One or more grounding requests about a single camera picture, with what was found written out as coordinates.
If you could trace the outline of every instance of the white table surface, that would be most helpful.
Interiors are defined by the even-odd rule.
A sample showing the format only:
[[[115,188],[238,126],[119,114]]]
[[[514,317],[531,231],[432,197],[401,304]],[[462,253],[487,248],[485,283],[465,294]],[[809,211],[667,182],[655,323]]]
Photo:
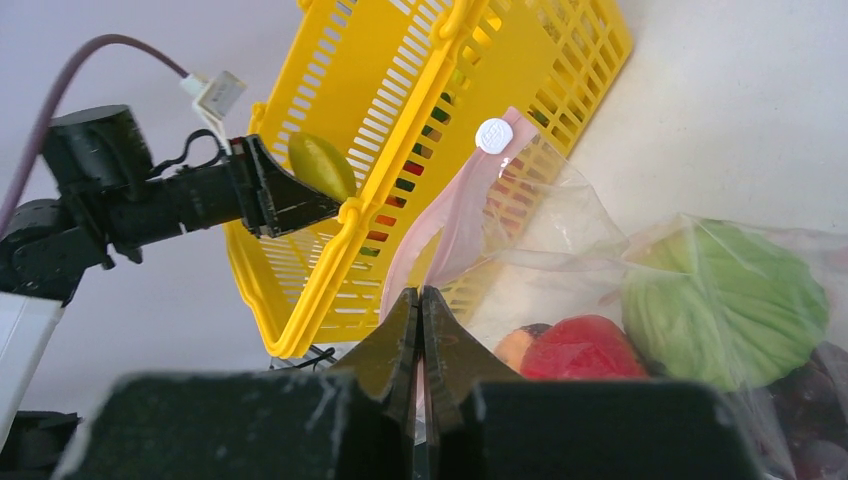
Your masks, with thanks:
[[[572,159],[621,228],[684,211],[848,232],[848,3],[619,3],[636,49]],[[229,23],[227,12],[238,10],[255,24]],[[270,90],[299,19],[293,0],[3,2],[0,191],[53,76],[87,38],[127,33],[190,70],[236,72],[250,85],[228,120],[237,133],[250,103]],[[170,158],[199,126],[174,80],[143,55],[110,47],[61,111],[128,103],[156,158]],[[39,167],[27,199],[54,193]],[[141,266],[90,270],[24,407],[85,414],[126,372],[267,364],[213,229],[147,247]]]

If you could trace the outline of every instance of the white sticker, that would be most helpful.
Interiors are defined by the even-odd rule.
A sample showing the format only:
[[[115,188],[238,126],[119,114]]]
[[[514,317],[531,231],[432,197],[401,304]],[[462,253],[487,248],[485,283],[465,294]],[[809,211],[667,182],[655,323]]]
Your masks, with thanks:
[[[480,125],[474,140],[480,150],[489,155],[497,155],[504,151],[512,141],[512,126],[502,118],[490,118]]]

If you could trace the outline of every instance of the basket slot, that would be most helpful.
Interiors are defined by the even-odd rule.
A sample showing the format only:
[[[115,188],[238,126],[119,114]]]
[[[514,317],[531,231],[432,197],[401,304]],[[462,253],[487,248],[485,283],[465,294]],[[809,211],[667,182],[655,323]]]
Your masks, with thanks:
[[[360,287],[368,287],[373,289],[379,289],[380,285],[383,284],[382,278],[373,278],[373,277],[364,277],[362,275],[347,277],[347,280],[344,281],[345,284],[353,285],[357,288]]]
[[[288,113],[290,117],[296,118],[298,120],[303,120],[304,118],[306,118],[306,113],[296,108],[290,108]]]
[[[395,180],[395,188],[403,190],[407,193],[411,193],[413,190],[415,190],[415,182],[402,177],[398,177],[398,179]]]
[[[372,157],[368,154],[362,153],[359,150],[356,150],[355,148],[351,148],[349,153],[356,158],[362,159],[362,162],[360,162],[358,160],[354,160],[354,159],[348,157],[347,161],[350,163],[350,165],[353,168],[360,169],[364,172],[367,172],[368,170],[371,169],[371,162],[374,161],[374,157]]]
[[[571,110],[565,110],[562,115],[559,116],[559,123],[571,132],[572,137],[576,137],[577,132],[583,126],[583,121],[577,118]]]
[[[410,25],[408,31],[409,31],[409,34],[412,35],[412,37],[414,37],[416,40],[418,40],[418,43],[420,43],[425,48],[430,48],[430,39],[427,38],[427,33],[422,32],[415,25]]]
[[[389,133],[389,129],[385,125],[380,125],[379,123],[375,122],[374,120],[371,120],[370,118],[363,119],[362,124],[365,125],[368,128],[371,128],[372,130],[377,131],[377,132],[380,132],[380,133],[383,133],[383,134]]]
[[[343,16],[341,16],[337,13],[331,14],[330,19],[332,19],[333,23],[335,23],[336,25],[338,25],[342,28],[347,27],[347,18],[345,18],[345,17],[343,17]]]
[[[334,308],[333,312],[341,315],[356,315],[358,317],[360,315],[365,315],[366,313],[368,313],[368,310],[364,308]]]
[[[277,276],[277,283],[281,287],[298,287],[298,288],[300,288],[300,287],[303,287],[304,285],[306,285],[306,282],[308,281],[308,278],[304,277],[304,276],[296,277],[295,275],[288,275],[288,274],[277,274],[276,276]]]
[[[582,34],[584,41],[589,45],[597,43],[600,38],[600,32],[603,31],[597,23],[597,19],[593,22],[586,15],[585,10],[580,14],[580,23],[578,31]]]
[[[406,44],[409,48],[415,51],[415,53],[420,57],[424,58],[427,56],[427,48],[416,42],[412,39],[412,37],[404,37],[403,43]]]
[[[401,46],[398,48],[398,52],[403,55],[404,59],[412,62],[416,67],[420,68],[424,64],[424,60],[421,59],[418,55],[409,51],[408,48]]]
[[[598,58],[597,54],[594,54],[594,61],[592,62],[592,70],[595,72],[595,75],[599,79],[601,79],[602,85],[607,83],[607,79],[610,76],[610,71],[607,68],[606,64],[604,64],[604,62]]]
[[[372,132],[371,130],[369,130],[365,127],[361,127],[357,133],[359,133],[362,136],[368,137],[371,140],[374,140],[375,142],[379,142],[379,143],[383,143],[386,140],[386,137],[384,137],[383,135]]]
[[[414,17],[412,17],[412,21],[415,22],[416,25],[418,25],[418,27],[420,28],[420,32],[421,32],[422,37],[426,39],[427,36],[424,32],[430,31],[431,23],[427,22],[427,20],[425,20],[424,17],[422,17],[421,15],[415,15]]]
[[[366,257],[378,257],[380,255],[380,249],[363,246],[359,249],[359,254],[365,255]]]
[[[342,40],[342,34],[331,27],[324,27],[324,36],[336,43]]]
[[[418,69],[416,69],[415,67],[410,65],[404,59],[402,59],[400,57],[395,57],[392,61],[395,63],[395,65],[399,66],[404,71],[406,71],[406,73],[408,73],[410,76],[412,76],[412,77],[418,76]]]
[[[295,106],[301,110],[309,110],[310,108],[312,108],[312,104],[301,97],[292,98],[292,103],[294,103]]]
[[[395,105],[396,107],[400,107],[403,104],[403,100],[398,97],[392,95],[391,93],[383,90],[382,88],[377,90],[377,96],[381,97],[384,100],[388,100],[390,103]]]
[[[266,255],[272,257],[296,257],[298,255],[298,251],[288,245],[281,247],[285,248],[272,248],[270,245],[263,245],[262,250],[265,251]]]
[[[318,40],[318,46],[321,47],[322,49],[324,49],[324,51],[327,52],[330,55],[336,53],[336,46],[333,45],[332,43],[330,43],[329,41],[327,41],[324,38],[322,38],[321,40]]]
[[[378,223],[380,225],[387,225],[389,227],[393,227],[395,222],[397,222],[396,218],[389,217],[386,215],[377,215],[374,217],[374,223]]]
[[[404,15],[409,15],[409,12],[412,11],[412,9],[409,8],[409,5],[407,4],[408,2],[406,2],[405,0],[389,0],[389,1],[392,2],[392,5],[394,5],[398,10],[403,12]]]
[[[444,0],[425,0],[425,1],[427,2],[427,5],[429,5],[430,8],[433,9],[433,11],[436,12],[437,14],[444,12],[445,8],[451,6],[451,4],[453,3],[453,2],[450,2],[450,1],[444,1]]]
[[[312,64],[313,70],[317,75],[324,76],[327,74],[327,70],[324,68],[330,64],[330,56],[321,50],[315,50],[312,52],[312,59],[319,63],[319,65]]]
[[[315,65],[310,65],[307,68],[310,71],[312,71],[312,68],[314,68],[314,67],[315,67]],[[309,75],[309,74],[306,74],[306,75],[303,76],[303,82],[306,83],[306,84],[309,84],[309,85],[311,85],[315,88],[318,88],[318,87],[321,86],[321,80],[318,80],[317,78],[315,78],[315,77],[313,77],[312,75]]]
[[[427,8],[426,5],[418,5],[418,12],[429,20],[431,25],[436,21],[436,13]]]
[[[512,0],[490,0],[489,9],[500,10],[498,13],[505,14],[512,7]]]
[[[589,95],[587,95],[585,89],[582,85],[576,85],[576,81],[578,75],[574,70],[574,67],[571,63],[569,63],[566,59],[565,62],[562,59],[557,59],[554,61],[553,67],[553,75],[550,78],[556,82],[555,84],[561,87],[565,93],[568,95],[560,95],[559,98],[569,98],[574,99],[570,103],[576,103],[578,108],[583,112],[583,115],[588,115],[589,108],[591,108],[592,103],[594,103],[594,99],[589,99]]]
[[[386,205],[394,208],[404,208],[406,206],[406,198],[397,195],[389,195],[386,199]]]
[[[614,66],[617,63],[618,59],[613,59],[613,54],[610,53],[610,48],[606,44],[601,45],[600,54],[601,61],[607,67],[607,70],[610,72],[610,74],[612,74],[615,70]]]
[[[404,88],[406,88],[406,89],[407,89],[407,93],[408,93],[408,90],[409,90],[410,88],[412,88],[412,81],[411,81],[411,80],[409,80],[408,78],[404,77],[404,76],[403,76],[403,75],[401,75],[400,73],[398,73],[398,71],[397,71],[397,70],[395,70],[395,69],[393,69],[393,68],[390,68],[390,69],[386,72],[386,75],[387,75],[387,76],[389,76],[389,77],[390,77],[392,80],[394,80],[395,82],[397,82],[397,83],[401,84]]]
[[[298,267],[301,266],[300,259],[295,255],[282,255],[273,251],[265,250],[265,256],[267,256],[268,260],[272,263],[280,265],[293,264]]]
[[[376,143],[374,143],[374,142],[369,142],[368,140],[365,140],[365,139],[364,139],[364,138],[362,138],[362,137],[356,137],[356,138],[354,138],[354,139],[353,139],[353,143],[355,143],[355,144],[357,144],[357,145],[360,145],[360,146],[362,146],[362,147],[365,147],[365,148],[367,148],[368,150],[371,150],[371,151],[374,151],[374,152],[376,152],[376,151],[380,150],[380,146],[379,146],[379,145],[377,145],[377,144],[376,144]]]
[[[392,123],[394,123],[394,120],[392,119],[392,117],[390,117],[390,116],[386,115],[385,113],[383,113],[383,112],[381,112],[377,109],[374,109],[374,108],[368,109],[368,116],[373,118],[374,120],[379,120],[380,122],[383,122],[384,124],[389,125],[389,126],[391,126]]]
[[[383,101],[382,99],[380,99],[380,98],[375,98],[375,99],[371,102],[371,104],[372,104],[372,105],[374,105],[375,107],[379,108],[380,110],[382,110],[384,113],[386,113],[386,114],[390,115],[390,117],[389,117],[389,118],[391,118],[391,120],[390,120],[390,121],[394,122],[394,118],[393,118],[393,117],[397,117],[397,114],[398,114],[398,109],[397,109],[397,108],[392,107],[391,105],[389,105],[388,103],[384,102],[384,101]]]
[[[396,95],[400,95],[401,97],[406,97],[406,94],[408,93],[408,90],[401,88],[388,78],[383,79],[383,86],[394,92]]]
[[[299,132],[300,131],[299,125],[295,125],[294,123],[289,122],[289,121],[283,122],[283,128],[285,130],[288,130],[289,132]]]
[[[362,309],[362,312],[365,313],[366,308],[363,307],[364,300],[360,295],[352,294],[352,296],[342,296],[345,294],[338,294],[336,298],[333,300],[333,308],[342,309],[342,310],[357,310]]]

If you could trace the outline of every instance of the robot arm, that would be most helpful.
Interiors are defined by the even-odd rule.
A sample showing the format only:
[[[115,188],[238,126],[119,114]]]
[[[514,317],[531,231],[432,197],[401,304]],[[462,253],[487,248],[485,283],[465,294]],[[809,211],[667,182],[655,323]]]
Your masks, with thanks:
[[[192,134],[186,151],[207,134]],[[222,223],[277,237],[338,213],[339,202],[283,170],[257,135],[228,147],[165,178],[187,152],[154,166],[129,107],[53,120],[42,155],[60,197],[21,205],[0,237],[0,445],[85,270],[115,266],[110,246],[141,263],[144,245]]]

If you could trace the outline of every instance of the yellow fruit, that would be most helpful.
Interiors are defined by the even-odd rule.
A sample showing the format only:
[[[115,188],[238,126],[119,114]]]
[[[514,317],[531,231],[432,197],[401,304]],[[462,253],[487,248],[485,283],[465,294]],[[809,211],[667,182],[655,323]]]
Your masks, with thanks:
[[[323,138],[292,133],[289,162],[298,180],[339,202],[356,195],[353,168],[344,155]]]

